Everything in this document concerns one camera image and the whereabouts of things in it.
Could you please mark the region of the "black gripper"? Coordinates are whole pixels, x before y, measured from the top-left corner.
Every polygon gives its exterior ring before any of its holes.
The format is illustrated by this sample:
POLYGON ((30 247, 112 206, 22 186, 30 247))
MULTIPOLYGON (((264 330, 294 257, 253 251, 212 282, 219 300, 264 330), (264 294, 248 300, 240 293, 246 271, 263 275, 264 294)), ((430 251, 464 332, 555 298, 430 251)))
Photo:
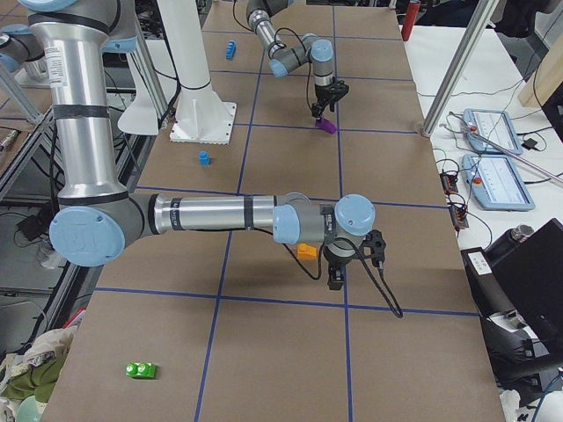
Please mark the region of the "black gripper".
POLYGON ((356 258, 356 252, 337 244, 329 244, 324 248, 323 254, 328 263, 327 286, 330 290, 341 290, 345 283, 347 265, 356 258))
POLYGON ((332 113, 335 112, 336 105, 349 93, 349 86, 344 80, 332 78, 328 85, 315 84, 315 95, 317 101, 311 105, 311 115, 313 118, 321 118, 324 110, 329 107, 332 113))

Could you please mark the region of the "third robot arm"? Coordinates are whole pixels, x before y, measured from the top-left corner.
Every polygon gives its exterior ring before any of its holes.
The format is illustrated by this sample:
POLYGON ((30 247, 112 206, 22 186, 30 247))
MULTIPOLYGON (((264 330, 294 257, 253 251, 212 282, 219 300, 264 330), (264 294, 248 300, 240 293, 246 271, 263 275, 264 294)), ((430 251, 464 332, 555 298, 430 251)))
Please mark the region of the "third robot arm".
POLYGON ((10 73, 23 68, 35 81, 48 76, 44 47, 24 24, 1 28, 1 64, 10 73))

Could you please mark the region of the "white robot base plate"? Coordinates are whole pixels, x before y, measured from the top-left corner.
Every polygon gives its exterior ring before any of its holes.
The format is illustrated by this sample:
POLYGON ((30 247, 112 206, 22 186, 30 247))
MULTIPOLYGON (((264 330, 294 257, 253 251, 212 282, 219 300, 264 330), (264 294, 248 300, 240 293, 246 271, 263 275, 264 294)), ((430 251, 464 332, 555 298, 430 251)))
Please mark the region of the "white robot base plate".
POLYGON ((196 99, 178 105, 170 133, 172 142, 224 145, 230 143, 237 104, 219 100, 211 105, 196 99))

